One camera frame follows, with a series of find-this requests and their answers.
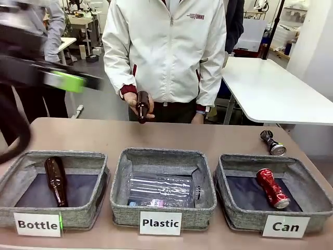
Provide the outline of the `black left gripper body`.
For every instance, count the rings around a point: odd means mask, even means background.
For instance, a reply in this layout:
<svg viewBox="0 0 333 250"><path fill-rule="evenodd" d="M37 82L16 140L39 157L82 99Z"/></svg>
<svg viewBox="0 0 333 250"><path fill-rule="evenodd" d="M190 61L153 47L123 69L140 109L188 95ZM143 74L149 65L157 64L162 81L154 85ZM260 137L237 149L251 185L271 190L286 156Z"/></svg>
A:
<svg viewBox="0 0 333 250"><path fill-rule="evenodd" d="M1 80L37 85L48 72L41 56L42 37L24 29L1 25Z"/></svg>

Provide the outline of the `person's right hand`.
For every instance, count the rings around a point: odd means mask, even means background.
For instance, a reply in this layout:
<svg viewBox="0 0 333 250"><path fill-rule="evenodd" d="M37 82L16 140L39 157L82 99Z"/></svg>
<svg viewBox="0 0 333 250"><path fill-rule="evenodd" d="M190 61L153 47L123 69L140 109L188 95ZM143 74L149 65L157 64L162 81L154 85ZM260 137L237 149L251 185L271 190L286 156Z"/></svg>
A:
<svg viewBox="0 0 333 250"><path fill-rule="evenodd" d="M155 115L153 114L154 109L154 102L150 94L148 94L149 97L149 111L147 113L147 119L151 120L155 118ZM136 104L137 104L137 94L132 92L127 92L123 95L124 101L129 106L129 121L138 121L138 113L136 110Z"/></svg>

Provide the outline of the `person's left hand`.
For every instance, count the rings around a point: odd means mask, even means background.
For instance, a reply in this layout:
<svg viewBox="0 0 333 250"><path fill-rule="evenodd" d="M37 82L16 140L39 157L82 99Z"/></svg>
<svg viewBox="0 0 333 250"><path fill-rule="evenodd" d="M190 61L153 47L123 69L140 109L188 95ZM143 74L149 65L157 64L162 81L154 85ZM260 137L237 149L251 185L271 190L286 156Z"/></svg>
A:
<svg viewBox="0 0 333 250"><path fill-rule="evenodd" d="M193 117L191 123L192 124L204 124L205 115L199 112L196 112L195 116Z"/></svg>

